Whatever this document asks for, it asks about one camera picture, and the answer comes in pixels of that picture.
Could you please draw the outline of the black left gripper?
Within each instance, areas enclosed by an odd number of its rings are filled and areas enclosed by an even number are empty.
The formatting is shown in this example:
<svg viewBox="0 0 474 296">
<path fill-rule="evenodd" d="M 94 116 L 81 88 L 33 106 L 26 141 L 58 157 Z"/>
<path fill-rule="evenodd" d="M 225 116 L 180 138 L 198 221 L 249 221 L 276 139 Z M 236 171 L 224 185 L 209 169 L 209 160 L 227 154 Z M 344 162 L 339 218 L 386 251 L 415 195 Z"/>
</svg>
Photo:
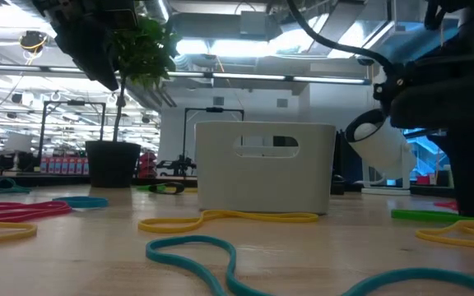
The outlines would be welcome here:
<svg viewBox="0 0 474 296">
<path fill-rule="evenodd" d="M 91 81 L 117 90 L 114 49 L 105 40 L 110 30 L 104 14 L 114 7 L 112 0 L 33 0 L 35 9 L 56 33 L 59 48 L 69 55 Z"/>
</svg>

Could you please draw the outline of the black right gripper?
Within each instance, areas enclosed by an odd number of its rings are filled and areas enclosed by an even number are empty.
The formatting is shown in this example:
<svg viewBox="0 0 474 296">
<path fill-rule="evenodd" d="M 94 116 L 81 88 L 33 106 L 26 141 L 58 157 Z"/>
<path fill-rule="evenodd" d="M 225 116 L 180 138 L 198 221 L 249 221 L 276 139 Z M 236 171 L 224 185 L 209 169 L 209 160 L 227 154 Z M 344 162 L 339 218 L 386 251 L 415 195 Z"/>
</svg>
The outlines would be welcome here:
<svg viewBox="0 0 474 296">
<path fill-rule="evenodd" d="M 435 140 L 447 155 L 474 157 L 474 55 L 427 58 L 407 64 L 391 102 L 394 127 L 445 129 Z M 451 164 L 460 215 L 473 215 L 472 173 Z"/>
</svg>

